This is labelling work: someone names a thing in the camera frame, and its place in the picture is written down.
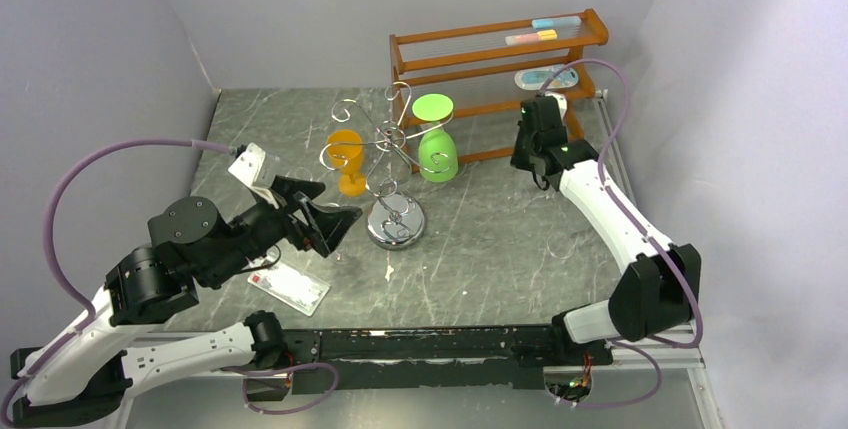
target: marble table surface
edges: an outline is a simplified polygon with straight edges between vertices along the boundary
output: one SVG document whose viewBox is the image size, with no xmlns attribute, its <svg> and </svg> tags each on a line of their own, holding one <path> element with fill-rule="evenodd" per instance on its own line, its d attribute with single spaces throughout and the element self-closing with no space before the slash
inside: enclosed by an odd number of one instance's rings
<svg viewBox="0 0 848 429">
<path fill-rule="evenodd" d="M 375 119 L 389 114 L 382 89 L 227 90 L 208 139 L 255 142 L 281 157 L 289 177 L 325 182 L 327 191 L 316 202 L 356 205 L 367 215 L 373 199 L 342 196 L 338 173 L 318 161 L 330 133 L 350 128 L 371 134 L 361 113 L 344 124 L 330 118 L 330 107 L 341 98 L 357 99 Z M 574 110 L 586 138 L 600 147 L 607 132 L 590 102 Z M 497 114 L 454 120 L 447 129 L 459 152 L 467 153 L 511 145 L 516 122 L 515 114 Z M 214 201 L 226 220 L 253 202 L 227 172 L 228 164 L 223 155 L 204 153 L 191 191 Z M 618 166 L 609 169 L 613 177 L 620 174 Z M 404 167 L 394 159 L 391 170 Z M 218 330 L 259 309 L 275 312 L 290 329 L 546 323 L 559 312 L 608 298 L 615 288 L 619 271 L 589 221 L 561 194 L 540 191 L 508 158 L 463 166 L 443 184 L 415 175 L 402 190 L 428 217 L 426 234 L 409 249 L 390 252 L 372 243 L 366 216 L 338 256 L 323 259 L 281 245 L 286 263 L 332 286 L 311 317 L 248 284 L 244 275 L 218 291 L 198 288 L 200 304 L 173 317 L 165 330 Z"/>
</svg>

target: purple cable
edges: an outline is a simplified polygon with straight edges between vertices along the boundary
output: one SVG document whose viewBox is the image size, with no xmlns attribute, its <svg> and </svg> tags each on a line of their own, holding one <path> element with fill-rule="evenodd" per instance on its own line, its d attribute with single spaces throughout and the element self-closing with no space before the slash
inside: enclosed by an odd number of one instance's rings
<svg viewBox="0 0 848 429">
<path fill-rule="evenodd" d="M 627 117 L 627 113 L 630 111 L 630 85 L 627 82 L 627 77 L 624 75 L 624 73 L 622 72 L 622 70 L 620 68 L 618 68 L 614 64 L 609 63 L 607 61 L 603 61 L 603 60 L 600 60 L 600 59 L 593 59 L 593 58 L 578 59 L 576 61 L 569 62 L 568 64 L 564 65 L 563 67 L 561 67 L 557 71 L 555 71 L 553 74 L 551 74 L 551 76 L 548 77 L 548 79 L 542 84 L 542 87 L 539 88 L 538 94 L 544 95 L 545 91 L 547 90 L 547 88 L 551 84 L 551 82 L 553 82 L 553 80 L 556 79 L 556 77 L 559 76 L 561 73 L 571 69 L 572 67 L 576 66 L 577 64 L 584 64 L 584 63 L 599 64 L 601 66 L 606 67 L 607 69 L 609 69 L 609 70 L 611 70 L 612 72 L 615 73 L 615 75 L 621 81 L 622 86 L 624 86 L 624 108 L 621 111 L 621 117 L 619 117 L 618 122 L 615 124 L 615 127 L 613 128 L 612 132 L 610 133 L 609 138 L 607 138 L 606 142 L 604 142 L 604 145 L 601 147 L 601 151 L 598 155 L 598 177 L 601 180 L 601 185 L 605 186 L 604 190 L 607 193 L 607 195 L 610 197 L 612 202 L 621 210 L 622 214 L 624 214 L 624 216 L 627 217 L 627 219 L 633 224 L 633 226 L 636 227 L 636 230 L 639 231 L 639 233 L 645 238 L 645 240 L 649 244 L 651 244 L 651 246 L 657 251 L 657 253 L 663 259 L 663 261 L 666 263 L 666 265 L 668 265 L 669 269 L 671 269 L 672 274 L 674 274 L 674 278 L 677 279 L 677 282 L 680 284 L 680 287 L 683 288 L 683 293 L 686 294 L 686 300 L 689 302 L 689 307 L 692 308 L 692 313 L 695 316 L 695 337 L 692 339 L 691 342 L 680 343 L 680 342 L 675 342 L 675 341 L 672 341 L 670 339 L 666 339 L 664 337 L 659 337 L 659 336 L 650 336 L 649 339 L 653 339 L 655 341 L 662 342 L 662 343 L 668 344 L 671 347 L 679 348 L 679 349 L 696 348 L 701 343 L 701 339 L 704 337 L 704 321 L 703 321 L 703 318 L 701 316 L 701 308 L 698 307 L 698 300 L 695 297 L 695 293 L 692 292 L 692 288 L 689 287 L 689 283 L 686 281 L 686 278 L 683 276 L 683 272 L 681 272 L 680 268 L 677 267 L 677 264 L 674 262 L 674 260 L 672 260 L 671 257 L 669 257 L 669 255 L 666 253 L 666 250 L 662 246 L 660 246 L 660 244 L 656 241 L 656 239 L 654 239 L 652 236 L 648 235 L 648 229 L 645 228 L 645 226 L 643 226 L 639 222 L 639 220 L 636 218 L 636 216 L 633 215 L 633 213 L 631 213 L 629 209 L 627 209 L 627 206 L 625 206 L 624 203 L 621 201 L 621 199 L 619 199 L 618 196 L 615 195 L 615 192 L 613 192 L 611 186 L 606 186 L 606 184 L 605 184 L 605 182 L 606 182 L 606 171 L 604 170 L 604 167 L 605 167 L 605 163 L 606 163 L 607 153 L 609 152 L 610 146 L 612 146 L 612 143 L 615 141 L 615 138 L 618 137 L 618 133 L 621 131 L 621 127 L 624 125 L 624 119 Z M 630 349 L 632 351 L 638 352 L 639 354 L 645 356 L 645 358 L 648 359 L 648 361 L 657 370 L 657 384 L 656 384 L 656 386 L 654 386 L 654 388 L 651 391 L 647 392 L 643 396 L 637 397 L 635 399 L 631 399 L 629 401 L 622 401 L 622 402 L 609 403 L 609 404 L 592 404 L 592 405 L 586 405 L 586 404 L 583 404 L 583 403 L 578 404 L 581 407 L 589 407 L 589 408 L 595 408 L 595 409 L 622 407 L 622 406 L 626 406 L 626 405 L 630 405 L 630 404 L 635 404 L 637 402 L 642 402 L 645 399 L 652 397 L 654 394 L 657 393 L 657 391 L 659 391 L 660 385 L 662 384 L 662 371 L 660 370 L 659 364 L 657 364 L 657 361 L 653 357 L 651 357 L 647 352 L 643 351 L 642 349 L 639 349 L 636 346 L 632 346 L 630 344 L 624 344 L 624 343 L 619 342 L 618 340 L 610 341 L 610 343 L 615 344 L 619 347 Z"/>
<path fill-rule="evenodd" d="M 292 366 L 286 369 L 278 369 L 273 371 L 243 371 L 237 367 L 225 367 L 225 371 L 236 372 L 246 377 L 270 377 L 276 376 L 278 374 L 293 374 L 298 371 L 308 371 L 311 369 L 327 369 L 328 371 L 333 373 L 333 384 L 327 389 L 327 392 L 321 395 L 321 397 L 315 399 L 314 401 L 304 404 L 299 407 L 295 407 L 293 409 L 279 409 L 279 410 L 271 410 L 271 409 L 262 409 L 261 407 L 255 406 L 250 400 L 248 400 L 247 396 L 247 379 L 242 381 L 241 383 L 241 395 L 244 400 L 244 405 L 248 409 L 253 412 L 257 412 L 259 414 L 269 414 L 272 416 L 284 416 L 287 414 L 294 414 L 296 412 L 305 411 L 311 407 L 315 407 L 318 404 L 326 401 L 333 392 L 336 390 L 336 387 L 339 385 L 339 370 L 333 367 L 326 362 L 310 362 L 308 364 L 300 364 L 297 366 Z"/>
<path fill-rule="evenodd" d="M 42 227 L 42 247 L 44 249 L 44 255 L 47 258 L 47 266 L 50 268 L 50 273 L 53 275 L 53 278 L 56 279 L 56 282 L 59 283 L 59 286 L 68 293 L 75 301 L 79 302 L 80 305 L 85 308 L 86 316 L 83 320 L 74 326 L 72 332 L 65 333 L 62 337 L 56 340 L 54 344 L 44 350 L 44 353 L 38 357 L 35 362 L 32 363 L 32 366 L 27 368 L 27 376 L 21 377 L 16 380 L 14 384 L 12 384 L 9 392 L 6 393 L 6 396 L 3 398 L 3 412 L 0 414 L 0 422 L 8 427 L 15 427 L 14 421 L 11 420 L 8 416 L 9 406 L 12 403 L 12 399 L 17 394 L 18 390 L 26 383 L 27 378 L 33 377 L 35 373 L 37 373 L 47 361 L 53 357 L 62 347 L 64 347 L 71 339 L 74 338 L 76 334 L 81 333 L 94 321 L 94 318 L 97 316 L 95 313 L 94 306 L 91 304 L 91 301 L 88 300 L 85 296 L 83 296 L 68 278 L 65 276 L 65 273 L 62 272 L 61 266 L 59 266 L 59 259 L 56 257 L 56 244 L 54 242 L 54 234 L 53 234 L 53 225 L 56 220 L 56 209 L 59 207 L 59 200 L 62 198 L 62 194 L 64 194 L 65 189 L 71 184 L 71 181 L 74 180 L 80 172 L 82 172 L 86 167 L 90 166 L 94 161 L 97 161 L 113 152 L 120 151 L 122 149 L 128 149 L 130 147 L 138 147 L 138 146 L 178 146 L 178 147 L 194 147 L 203 151 L 216 151 L 224 154 L 231 154 L 232 150 L 229 146 L 225 146 L 223 144 L 217 144 L 214 142 L 208 141 L 198 141 L 195 139 L 136 139 L 132 141 L 119 142 L 117 144 L 112 144 L 111 146 L 106 146 L 100 149 L 97 152 L 94 152 L 87 157 L 85 157 L 80 162 L 76 163 L 74 167 L 72 167 L 62 178 L 59 180 L 59 183 L 56 184 L 56 188 L 53 189 L 53 193 L 50 195 L 50 200 L 47 203 L 47 210 L 44 213 L 43 227 Z"/>
</svg>

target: purple hose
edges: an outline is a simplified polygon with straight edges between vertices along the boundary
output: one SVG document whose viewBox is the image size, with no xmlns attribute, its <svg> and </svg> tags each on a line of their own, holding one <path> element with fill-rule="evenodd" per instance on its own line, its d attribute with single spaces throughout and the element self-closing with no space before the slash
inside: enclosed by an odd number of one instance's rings
<svg viewBox="0 0 848 429">
<path fill-rule="evenodd" d="M 311 370 L 311 369 L 327 369 L 328 371 L 332 372 L 333 373 L 333 384 L 330 386 L 329 389 L 327 389 L 327 392 L 322 394 L 320 397 L 318 397 L 314 401 L 309 402 L 309 403 L 304 404 L 304 405 L 299 406 L 299 407 L 295 407 L 293 409 L 271 410 L 271 409 L 262 409 L 261 407 L 255 406 L 252 402 L 250 402 L 250 400 L 248 400 L 248 397 L 247 397 L 247 379 L 245 379 L 242 382 L 242 384 L 241 384 L 241 395 L 242 395 L 242 399 L 244 400 L 245 407 L 247 407 L 248 409 L 250 409 L 253 412 L 258 412 L 259 414 L 269 414 L 269 415 L 272 415 L 272 416 L 284 416 L 284 415 L 287 415 L 287 414 L 294 414 L 296 412 L 305 411 L 305 410 L 307 410 L 311 407 L 315 407 L 318 404 L 321 404 L 322 402 L 326 401 L 327 398 L 329 398 L 331 395 L 333 395 L 333 392 L 336 390 L 336 387 L 338 387 L 338 385 L 339 385 L 339 370 L 336 369 L 335 367 L 333 367 L 332 365 L 327 364 L 326 362 L 311 362 L 311 363 L 308 363 L 308 364 L 300 364 L 300 365 L 292 366 L 292 367 L 289 367 L 289 368 L 286 368 L 286 369 L 279 369 L 279 370 L 273 370 L 273 371 L 243 371 L 243 370 L 241 370 L 237 367 L 225 367 L 224 368 L 225 371 L 236 372 L 236 373 L 239 373 L 239 374 L 241 374 L 243 376 L 247 376 L 247 377 L 270 377 L 270 376 L 276 376 L 278 374 L 293 374 L 293 373 L 298 372 L 298 371 L 308 371 L 308 370 Z"/>
<path fill-rule="evenodd" d="M 28 367 L 28 376 L 22 377 L 15 381 L 12 385 L 12 388 L 9 389 L 9 392 L 6 393 L 6 396 L 3 398 L 3 412 L 0 414 L 0 422 L 3 422 L 4 425 L 8 427 L 15 427 L 14 421 L 11 420 L 8 416 L 9 406 L 12 403 L 12 399 L 17 394 L 18 390 L 24 385 L 27 380 L 27 377 L 32 377 L 35 373 L 37 373 L 47 361 L 53 357 L 62 347 L 65 346 L 74 336 L 78 333 L 81 333 L 94 321 L 94 318 L 97 316 L 95 314 L 94 306 L 91 301 L 88 300 L 87 297 L 83 296 L 68 278 L 65 276 L 65 273 L 62 272 L 61 266 L 59 266 L 59 260 L 56 257 L 56 244 L 54 242 L 54 234 L 53 234 L 53 225 L 56 220 L 56 209 L 59 207 L 59 200 L 62 198 L 62 194 L 64 194 L 65 189 L 71 184 L 71 181 L 74 180 L 77 175 L 82 172 L 86 167 L 90 166 L 94 161 L 97 161 L 113 152 L 120 151 L 121 149 L 127 149 L 130 147 L 138 147 L 138 146 L 178 146 L 178 147 L 194 147 L 203 151 L 217 151 L 224 154 L 231 154 L 232 150 L 223 144 L 217 144 L 214 142 L 208 141 L 198 141 L 195 139 L 186 140 L 186 139 L 136 139 L 132 141 L 119 142 L 117 144 L 112 144 L 111 146 L 106 146 L 100 149 L 97 152 L 90 154 L 85 157 L 83 160 L 78 162 L 74 167 L 71 168 L 62 176 L 59 180 L 59 183 L 56 185 L 56 188 L 53 189 L 53 193 L 50 195 L 50 200 L 47 203 L 47 210 L 44 213 L 43 227 L 42 227 L 42 247 L 44 249 L 44 255 L 47 258 L 47 266 L 50 268 L 50 273 L 53 275 L 53 278 L 56 279 L 56 282 L 59 283 L 59 286 L 68 293 L 75 301 L 79 302 L 80 305 L 85 308 L 86 316 L 83 320 L 74 326 L 74 330 L 72 332 L 65 333 L 62 337 L 56 340 L 54 344 L 44 350 L 44 353 L 38 357 L 35 362 L 33 362 L 32 366 Z"/>
<path fill-rule="evenodd" d="M 621 131 L 622 125 L 624 125 L 624 119 L 627 117 L 627 113 L 630 111 L 630 85 L 628 84 L 627 77 L 624 75 L 622 70 L 614 64 L 602 61 L 600 59 L 578 59 L 576 61 L 569 62 L 568 64 L 564 65 L 563 67 L 559 68 L 559 70 L 551 74 L 551 76 L 548 77 L 548 79 L 542 84 L 542 87 L 539 88 L 538 94 L 543 95 L 545 93 L 545 90 L 547 90 L 548 86 L 551 84 L 551 82 L 553 82 L 553 80 L 556 79 L 556 77 L 559 76 L 561 73 L 571 69 L 577 64 L 584 63 L 599 64 L 601 66 L 606 67 L 607 69 L 614 72 L 616 76 L 618 76 L 618 79 L 621 81 L 622 86 L 624 86 L 624 108 L 621 111 L 621 117 L 619 117 L 618 122 L 615 124 L 615 127 L 610 133 L 609 138 L 606 140 L 606 142 L 604 142 L 604 145 L 601 147 L 601 151 L 598 155 L 598 177 L 601 180 L 601 185 L 605 185 L 604 183 L 606 182 L 606 171 L 604 171 L 604 167 L 606 163 L 607 153 L 609 152 L 610 146 L 612 146 L 612 143 L 615 141 L 615 138 L 618 137 L 618 133 Z M 695 293 L 692 292 L 692 288 L 689 287 L 689 283 L 686 282 L 686 278 L 683 276 L 683 272 L 681 272 L 680 268 L 677 267 L 677 264 L 674 262 L 674 260 L 669 257 L 669 255 L 666 253 L 666 250 L 662 246 L 660 246 L 656 239 L 648 235 L 648 229 L 645 228 L 645 226 L 643 226 L 639 222 L 636 216 L 633 215 L 633 213 L 631 213 L 629 209 L 627 209 L 627 206 L 625 206 L 621 199 L 619 199 L 618 196 L 615 195 L 615 192 L 613 192 L 612 188 L 610 186 L 606 186 L 605 191 L 612 200 L 612 202 L 621 210 L 622 214 L 624 214 L 624 216 L 627 217 L 627 219 L 633 224 L 633 226 L 636 227 L 636 230 L 638 230 L 639 233 L 645 237 L 648 243 L 653 246 L 657 253 L 659 253 L 660 257 L 663 259 L 666 265 L 668 265 L 669 269 L 671 269 L 672 274 L 674 274 L 674 278 L 677 279 L 677 282 L 680 284 L 680 287 L 683 288 L 683 293 L 686 294 L 686 300 L 689 302 L 689 307 L 692 308 L 692 313 L 695 316 L 695 337 L 692 339 L 691 342 L 680 343 L 658 336 L 651 336 L 649 337 L 649 339 L 653 339 L 655 341 L 659 341 L 668 344 L 671 347 L 679 349 L 692 349 L 698 347 L 698 345 L 701 343 L 701 339 L 704 337 L 704 321 L 703 317 L 701 316 L 701 308 L 698 307 L 698 300 L 695 297 Z M 636 346 L 620 343 L 617 340 L 610 342 L 617 346 L 636 351 L 639 354 L 645 356 L 645 358 L 648 359 L 648 361 L 657 370 L 657 385 L 645 395 L 637 397 L 635 399 L 631 399 L 629 401 L 593 405 L 586 405 L 580 403 L 579 406 L 581 407 L 592 407 L 602 409 L 635 404 L 637 402 L 644 401 L 645 399 L 656 394 L 660 388 L 660 384 L 662 384 L 662 372 L 660 371 L 659 364 L 657 364 L 657 361 L 654 360 L 654 358 L 652 358 L 647 352 L 639 349 Z"/>
</svg>

